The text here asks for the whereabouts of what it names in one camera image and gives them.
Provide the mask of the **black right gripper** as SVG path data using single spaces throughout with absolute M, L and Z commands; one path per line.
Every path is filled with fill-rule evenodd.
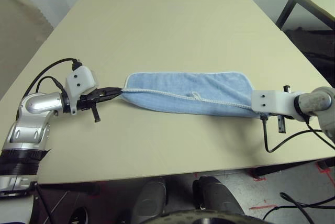
M 309 116 L 304 114 L 298 106 L 298 99 L 302 92 L 291 92 L 289 85 L 284 85 L 283 89 L 284 91 L 279 93 L 277 99 L 279 133 L 286 132 L 285 118 L 309 122 Z

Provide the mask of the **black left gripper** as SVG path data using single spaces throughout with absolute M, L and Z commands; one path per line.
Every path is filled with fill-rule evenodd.
M 97 102 L 105 102 L 118 97 L 122 93 L 122 89 L 118 87 L 104 87 L 95 89 L 87 95 L 81 95 L 77 101 L 78 110 L 91 110 L 94 117 L 94 122 L 100 122 L 100 116 L 96 108 Z

